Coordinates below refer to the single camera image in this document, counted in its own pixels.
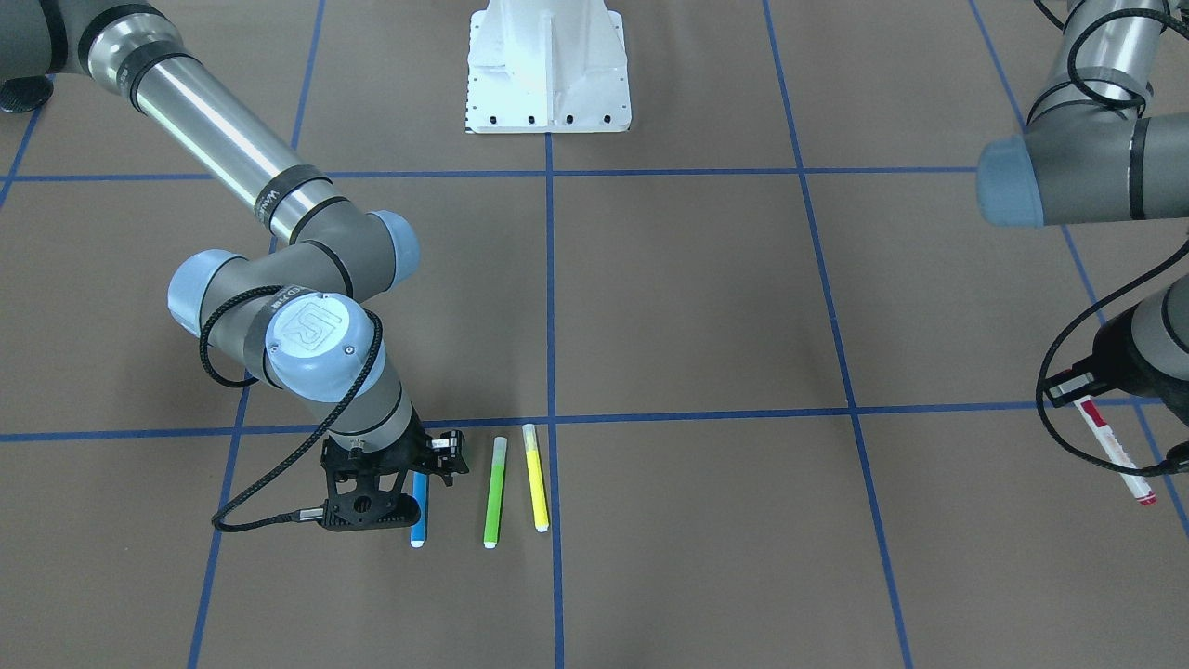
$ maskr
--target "black cable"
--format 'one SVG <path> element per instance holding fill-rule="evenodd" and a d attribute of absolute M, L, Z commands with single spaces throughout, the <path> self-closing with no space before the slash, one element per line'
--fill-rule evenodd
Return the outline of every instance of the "black cable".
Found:
<path fill-rule="evenodd" d="M 1093 315 L 1099 309 L 1106 307 L 1111 302 L 1118 299 L 1119 297 L 1126 295 L 1127 292 L 1131 292 L 1140 284 L 1151 280 L 1155 276 L 1164 272 L 1166 269 L 1178 263 L 1181 258 L 1185 257 L 1187 254 L 1189 254 L 1189 241 L 1185 241 L 1179 248 L 1177 248 L 1175 253 L 1169 255 L 1168 259 L 1165 259 L 1160 264 L 1137 276 L 1134 279 L 1132 279 L 1122 288 L 1119 288 L 1114 292 L 1111 292 L 1106 297 L 1092 304 L 1082 313 L 1077 314 L 1077 317 L 1070 321 L 1070 323 L 1067 324 L 1065 328 L 1061 330 L 1061 334 L 1057 334 L 1057 339 L 1053 340 L 1052 346 L 1049 347 L 1049 352 L 1044 356 L 1044 362 L 1040 364 L 1040 374 L 1037 377 L 1037 395 L 1036 395 L 1037 414 L 1040 415 L 1040 423 L 1043 423 L 1045 430 L 1049 431 L 1049 436 L 1052 437 L 1053 441 L 1057 442 L 1057 444 L 1061 448 L 1065 449 L 1068 453 L 1087 462 L 1096 465 L 1103 469 L 1109 469 L 1111 472 L 1118 472 L 1119 474 L 1130 474 L 1132 476 L 1159 476 L 1162 474 L 1174 474 L 1176 472 L 1176 466 L 1170 463 L 1168 460 L 1160 462 L 1159 465 L 1153 465 L 1151 467 L 1135 469 L 1132 467 L 1121 467 L 1111 461 L 1102 460 L 1100 457 L 1094 457 L 1086 452 L 1078 450 L 1076 447 L 1074 447 L 1064 438 L 1062 438 L 1062 436 L 1057 433 L 1057 429 L 1053 428 L 1052 422 L 1049 421 L 1049 415 L 1045 411 L 1044 406 L 1044 399 L 1045 399 L 1044 392 L 1045 392 L 1045 381 L 1049 378 L 1049 366 L 1052 364 L 1053 356 L 1057 355 L 1057 351 L 1061 348 L 1062 345 L 1065 343 L 1065 340 L 1069 337 L 1069 334 L 1074 329 L 1076 329 L 1078 324 L 1084 322 L 1087 317 Z"/>
<path fill-rule="evenodd" d="M 1130 109 L 1133 107 L 1143 107 L 1145 105 L 1145 100 L 1137 91 L 1130 91 L 1133 95 L 1131 100 L 1115 100 L 1114 97 L 1107 97 L 1106 95 L 1092 90 L 1089 84 L 1086 83 L 1086 80 L 1077 74 L 1077 53 L 1078 51 L 1081 51 L 1082 45 L 1086 44 L 1086 40 L 1090 38 L 1090 34 L 1094 33 L 1094 31 L 1099 30 L 1100 27 L 1105 26 L 1111 21 L 1126 18 L 1152 19 L 1153 21 L 1159 23 L 1164 27 L 1172 29 L 1174 32 L 1176 32 L 1181 37 L 1189 39 L 1189 24 L 1178 21 L 1166 12 L 1157 12 L 1155 10 L 1119 10 L 1116 12 L 1108 12 L 1099 17 L 1099 19 L 1092 23 L 1090 25 L 1086 26 L 1086 30 L 1083 30 L 1082 33 L 1077 36 L 1077 39 L 1075 39 L 1074 44 L 1069 48 L 1069 58 L 1067 58 L 1065 61 L 1065 69 L 1068 70 L 1070 82 L 1072 82 L 1074 86 L 1077 87 L 1077 89 L 1082 91 L 1083 95 L 1086 95 L 1090 100 L 1094 100 L 1095 102 L 1105 105 L 1111 109 Z M 1143 115 L 1143 109 L 1140 109 L 1139 115 Z"/>
<path fill-rule="evenodd" d="M 1057 30 L 1065 30 L 1065 24 L 1061 23 L 1061 19 L 1058 19 L 1057 15 L 1053 14 L 1049 10 L 1049 7 L 1045 6 L 1044 2 L 1042 2 L 1040 0 L 1032 0 L 1032 4 L 1037 6 L 1037 10 L 1040 10 L 1040 13 L 1044 14 L 1044 18 L 1049 19 L 1049 23 L 1057 26 Z"/>
<path fill-rule="evenodd" d="M 265 295 L 272 295 L 277 290 L 284 288 L 284 285 L 260 285 L 259 288 L 252 288 L 251 290 L 244 290 L 243 292 L 233 296 L 226 302 L 219 304 L 207 321 L 202 324 L 202 330 L 199 332 L 199 362 L 202 364 L 202 371 L 207 373 L 208 377 L 215 380 L 220 386 L 226 386 L 228 389 L 246 389 L 252 384 L 256 384 L 257 379 L 245 379 L 243 381 L 232 381 L 226 377 L 215 372 L 214 366 L 210 365 L 210 358 L 207 353 L 207 348 L 210 345 L 210 330 L 215 328 L 215 322 L 224 316 L 231 309 L 238 307 L 239 304 L 254 299 L 256 297 L 263 297 Z"/>
<path fill-rule="evenodd" d="M 222 520 L 224 518 L 227 517 L 228 513 L 234 511 L 235 507 L 247 501 L 247 499 L 254 496 L 256 493 L 260 492 L 262 488 L 271 484 L 273 479 L 284 473 L 285 469 L 289 469 L 289 467 L 292 466 L 292 463 L 297 462 L 301 459 L 301 456 L 306 455 L 306 452 L 313 448 L 313 446 L 316 444 L 320 438 L 322 438 L 322 435 L 325 435 L 327 430 L 331 429 L 331 425 L 333 425 L 334 422 L 339 419 L 339 416 L 341 416 L 342 412 L 347 410 L 347 406 L 351 405 L 352 400 L 356 399 L 356 396 L 359 393 L 359 389 L 363 387 L 364 381 L 367 379 L 367 375 L 371 374 L 372 366 L 376 365 L 376 359 L 379 356 L 379 348 L 384 337 L 384 324 L 380 322 L 379 316 L 377 316 L 375 313 L 367 309 L 364 309 L 364 313 L 366 313 L 367 317 L 371 318 L 373 332 L 372 332 L 371 346 L 367 347 L 367 358 L 366 360 L 364 360 L 363 370 L 359 371 L 359 377 L 356 378 L 356 381 L 354 384 L 351 385 L 351 389 L 347 391 L 347 395 L 342 396 L 342 399 L 339 400 L 339 404 L 334 405 L 334 409 L 331 410 L 331 414 L 325 419 L 322 419 L 322 423 L 317 425 L 317 428 L 314 430 L 314 433 L 310 434 L 309 437 L 306 437 L 306 441 L 302 442 L 300 447 L 297 447 L 297 450 L 289 454 L 289 457 L 281 461 L 281 463 L 273 467 L 271 472 L 269 472 L 264 476 L 260 476 L 254 484 L 245 488 L 243 493 L 235 496 L 235 499 L 225 504 L 222 509 L 220 509 L 210 518 L 210 524 L 214 525 L 215 529 L 219 530 L 220 532 L 244 532 L 246 530 L 254 530 L 257 528 L 263 528 L 265 525 L 297 522 L 297 516 L 300 513 L 300 510 L 289 513 L 281 513 L 271 518 L 262 518 L 260 520 L 254 520 L 252 523 L 227 524 L 224 523 Z"/>
<path fill-rule="evenodd" d="M 1112 81 L 1107 81 L 1105 78 L 1089 78 L 1089 80 L 1086 80 L 1086 81 L 1099 81 L 1099 82 L 1102 82 L 1102 83 L 1112 83 L 1114 86 L 1119 86 L 1118 83 L 1114 83 Z M 1069 88 L 1070 86 L 1072 86 L 1072 83 L 1074 82 L 1071 82 L 1071 81 L 1063 81 L 1061 83 L 1053 84 L 1051 88 L 1049 88 L 1048 90 L 1045 90 L 1040 95 L 1037 95 L 1036 101 L 1032 102 L 1032 107 L 1028 108 L 1028 115 L 1025 119 L 1025 125 L 1032 125 L 1032 121 L 1036 120 L 1036 116 L 1037 116 L 1037 109 L 1039 109 L 1040 106 L 1044 105 L 1049 100 L 1050 95 L 1052 95 L 1053 93 L 1058 93 L 1058 91 L 1061 91 L 1061 90 L 1063 90 L 1065 88 Z M 1045 113 L 1049 113 L 1049 112 L 1051 112 L 1051 111 L 1053 111 L 1053 109 L 1056 109 L 1058 107 L 1063 107 L 1065 105 L 1093 105 L 1093 103 L 1094 102 L 1092 102 L 1090 100 L 1074 100 L 1074 101 L 1069 101 L 1069 102 L 1061 102 L 1058 105 L 1053 105 L 1051 107 L 1045 108 Z M 1108 109 L 1108 111 L 1114 112 L 1115 114 L 1118 114 L 1120 119 L 1127 120 L 1127 116 L 1125 116 L 1121 111 L 1119 111 L 1119 109 Z M 1139 111 L 1139 115 L 1144 115 L 1144 109 Z"/>

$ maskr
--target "green marker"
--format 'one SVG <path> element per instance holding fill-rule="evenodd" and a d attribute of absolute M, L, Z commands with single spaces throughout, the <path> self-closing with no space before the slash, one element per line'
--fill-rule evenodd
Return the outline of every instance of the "green marker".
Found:
<path fill-rule="evenodd" d="M 483 548 L 493 549 L 499 541 L 499 511 L 504 506 L 504 461 L 508 457 L 508 440 L 496 437 L 491 452 L 491 487 L 487 488 L 487 523 L 483 526 Z"/>

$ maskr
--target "blue joint cap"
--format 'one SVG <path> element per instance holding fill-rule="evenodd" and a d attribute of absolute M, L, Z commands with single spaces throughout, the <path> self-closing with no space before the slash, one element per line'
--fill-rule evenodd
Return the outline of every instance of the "blue joint cap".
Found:
<path fill-rule="evenodd" d="M 338 403 L 363 372 L 375 329 L 364 308 L 346 295 L 302 295 L 281 307 L 265 330 L 272 375 L 306 399 Z M 385 359 L 382 342 L 359 396 L 376 385 Z"/>
<path fill-rule="evenodd" d="M 392 285 L 417 271 L 417 265 L 421 264 L 421 244 L 417 242 L 417 235 L 404 216 L 386 210 L 371 213 L 384 222 L 388 233 L 392 235 L 392 247 L 396 250 L 396 274 L 392 277 L 392 284 L 386 288 L 391 289 Z"/>
<path fill-rule="evenodd" d="M 1042 227 L 1044 207 L 1024 137 L 992 141 L 979 158 L 979 208 L 995 225 Z"/>
<path fill-rule="evenodd" d="M 169 279 L 166 297 L 169 313 L 174 315 L 174 320 L 178 324 L 194 334 L 195 337 L 199 336 L 199 329 L 202 327 L 199 318 L 202 316 L 202 297 L 207 294 L 207 286 L 210 285 L 210 280 L 215 273 L 219 273 L 222 265 L 235 258 L 246 259 L 244 255 L 219 248 L 202 251 L 190 255 L 174 272 L 174 278 Z"/>

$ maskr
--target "red and white marker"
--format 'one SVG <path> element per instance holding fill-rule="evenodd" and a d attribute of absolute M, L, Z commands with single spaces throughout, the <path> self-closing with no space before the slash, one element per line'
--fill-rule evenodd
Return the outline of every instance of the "red and white marker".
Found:
<path fill-rule="evenodd" d="M 1094 406 L 1094 402 L 1090 398 L 1082 398 L 1074 404 L 1077 406 L 1077 411 L 1082 415 L 1086 424 L 1090 427 L 1094 437 L 1102 444 L 1102 449 L 1107 452 L 1107 457 L 1111 462 L 1120 467 L 1131 467 L 1134 469 L 1135 463 L 1131 461 L 1127 452 L 1122 450 L 1122 444 L 1115 438 L 1114 430 L 1102 419 L 1102 415 L 1099 414 L 1099 408 Z M 1131 494 L 1135 496 L 1141 506 L 1156 504 L 1156 493 L 1152 492 L 1152 487 L 1147 485 L 1146 479 L 1130 474 L 1120 474 L 1120 476 L 1122 476 Z"/>

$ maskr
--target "cable connector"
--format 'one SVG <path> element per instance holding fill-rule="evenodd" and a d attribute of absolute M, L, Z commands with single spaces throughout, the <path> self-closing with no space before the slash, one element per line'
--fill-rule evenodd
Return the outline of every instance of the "cable connector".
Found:
<path fill-rule="evenodd" d="M 1094 356 L 1080 360 L 1074 367 L 1045 379 L 1044 395 L 1053 409 L 1061 409 L 1078 398 L 1097 397 L 1114 387 L 1094 375 Z"/>
<path fill-rule="evenodd" d="M 314 509 L 298 509 L 297 511 L 289 515 L 294 523 L 313 523 L 321 520 L 326 516 L 325 506 L 315 506 Z"/>

